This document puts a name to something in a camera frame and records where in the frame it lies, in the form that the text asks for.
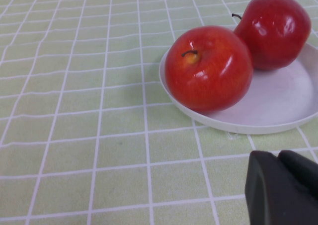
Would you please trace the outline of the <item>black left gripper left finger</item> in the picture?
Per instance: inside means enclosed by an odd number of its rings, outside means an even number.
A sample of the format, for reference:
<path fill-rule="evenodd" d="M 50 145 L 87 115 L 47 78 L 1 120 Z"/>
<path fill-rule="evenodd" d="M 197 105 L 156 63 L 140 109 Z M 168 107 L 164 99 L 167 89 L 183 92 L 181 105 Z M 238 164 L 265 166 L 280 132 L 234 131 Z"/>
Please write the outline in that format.
<path fill-rule="evenodd" d="M 318 197 L 267 151 L 249 155 L 245 199 L 252 225 L 316 225 Z"/>

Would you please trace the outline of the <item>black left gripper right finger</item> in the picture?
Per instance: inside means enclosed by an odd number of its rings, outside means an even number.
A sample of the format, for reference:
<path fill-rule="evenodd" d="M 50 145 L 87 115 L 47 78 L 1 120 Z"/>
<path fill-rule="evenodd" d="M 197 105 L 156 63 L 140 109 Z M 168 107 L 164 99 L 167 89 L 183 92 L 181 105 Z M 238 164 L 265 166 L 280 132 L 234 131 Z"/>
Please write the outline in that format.
<path fill-rule="evenodd" d="M 293 177 L 307 188 L 313 197 L 318 196 L 318 164 L 292 151 L 282 150 L 278 159 Z"/>

